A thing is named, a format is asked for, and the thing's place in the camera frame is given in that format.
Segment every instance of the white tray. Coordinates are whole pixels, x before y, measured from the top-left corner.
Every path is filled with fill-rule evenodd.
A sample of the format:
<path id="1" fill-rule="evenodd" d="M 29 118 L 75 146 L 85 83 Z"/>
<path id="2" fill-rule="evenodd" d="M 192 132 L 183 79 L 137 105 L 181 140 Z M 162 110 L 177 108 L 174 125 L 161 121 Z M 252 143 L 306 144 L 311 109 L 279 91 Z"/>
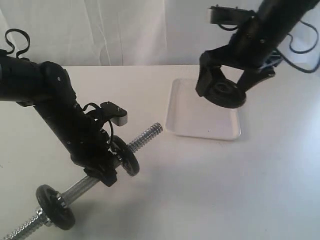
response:
<path id="1" fill-rule="evenodd" d="M 241 134 L 238 111 L 214 105 L 196 92 L 194 79 L 172 83 L 165 128 L 176 135 L 234 140 Z"/>

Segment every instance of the screw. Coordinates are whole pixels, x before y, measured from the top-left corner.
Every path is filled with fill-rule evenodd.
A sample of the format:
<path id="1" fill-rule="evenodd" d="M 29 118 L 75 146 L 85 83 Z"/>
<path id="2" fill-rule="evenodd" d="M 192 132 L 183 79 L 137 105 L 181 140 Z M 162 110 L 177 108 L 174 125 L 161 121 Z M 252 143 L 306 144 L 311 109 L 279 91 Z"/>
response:
<path id="1" fill-rule="evenodd" d="M 145 144 L 150 142 L 155 136 L 160 134 L 163 131 L 160 123 L 155 123 L 151 127 L 149 127 L 146 131 L 141 133 L 137 138 L 135 138 L 132 142 L 130 142 L 127 146 L 129 149 L 135 153 L 140 148 L 142 148 Z M 71 205 L 75 200 L 81 197 L 84 193 L 86 193 L 89 189 L 91 189 L 94 185 L 100 182 L 99 179 L 85 176 L 76 184 L 67 189 L 64 193 L 58 194 L 57 200 L 60 204 L 67 208 Z M 20 227 L 15 229 L 10 234 L 6 235 L 2 240 L 23 240 L 33 234 L 37 229 L 39 229 L 42 225 L 46 225 L 50 227 L 52 225 L 50 219 L 46 216 L 46 213 L 39 207 L 36 210 L 36 215 L 32 216 L 28 221 L 22 224 Z"/>

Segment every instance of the white table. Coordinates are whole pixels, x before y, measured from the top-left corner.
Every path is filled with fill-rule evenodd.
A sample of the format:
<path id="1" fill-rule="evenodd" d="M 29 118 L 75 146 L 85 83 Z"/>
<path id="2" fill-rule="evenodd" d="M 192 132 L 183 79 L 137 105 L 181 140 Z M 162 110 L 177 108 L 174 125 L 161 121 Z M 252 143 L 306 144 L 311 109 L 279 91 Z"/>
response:
<path id="1" fill-rule="evenodd" d="M 164 123 L 171 83 L 198 66 L 67 67 L 78 102 L 112 101 L 128 111 L 125 141 Z M 236 75 L 229 70 L 229 75 Z M 39 240 L 316 240 L 320 236 L 320 78 L 285 64 L 248 92 L 233 142 L 164 132 L 72 209 L 70 231 L 42 227 Z M 84 176 L 32 107 L 0 103 L 0 233 L 34 214 L 35 191 L 59 191 Z"/>

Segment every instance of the white tabletop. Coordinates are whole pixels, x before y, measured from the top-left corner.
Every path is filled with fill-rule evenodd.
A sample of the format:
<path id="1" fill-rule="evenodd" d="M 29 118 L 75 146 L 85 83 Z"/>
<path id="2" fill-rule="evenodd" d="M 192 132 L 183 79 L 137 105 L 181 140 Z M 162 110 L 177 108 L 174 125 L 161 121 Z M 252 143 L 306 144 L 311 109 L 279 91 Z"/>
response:
<path id="1" fill-rule="evenodd" d="M 78 102 L 128 111 L 115 133 L 129 142 L 164 123 L 171 83 L 198 66 L 67 67 Z M 164 132 L 136 154 L 140 173 L 118 168 L 78 199 L 69 231 L 39 240 L 315 240 L 320 236 L 320 78 L 282 64 L 247 94 L 242 135 L 217 141 Z M 235 76 L 232 70 L 229 75 Z M 85 174 L 32 107 L 0 103 L 0 233 L 34 214 L 38 186 L 63 192 Z"/>

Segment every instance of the white backdrop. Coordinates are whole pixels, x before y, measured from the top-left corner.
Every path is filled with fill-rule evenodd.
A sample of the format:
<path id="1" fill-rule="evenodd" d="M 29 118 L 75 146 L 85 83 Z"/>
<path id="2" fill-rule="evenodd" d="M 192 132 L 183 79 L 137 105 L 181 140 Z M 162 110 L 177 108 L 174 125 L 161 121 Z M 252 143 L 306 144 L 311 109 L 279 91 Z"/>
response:
<path id="1" fill-rule="evenodd" d="M 65 66 L 197 64 L 200 54 L 226 44 L 230 32 L 206 23 L 207 8 L 257 10 L 262 0 L 2 0 L 0 47 L 4 33 L 20 28 L 29 33 L 26 54 L 34 62 Z M 317 9 L 304 17 L 320 27 Z M 315 35 L 303 25 L 293 34 L 297 48 L 308 47 Z M 13 39 L 21 49 L 25 41 Z M 281 47 L 287 53 L 288 40 Z M 313 64 L 318 54 L 290 56 Z"/>

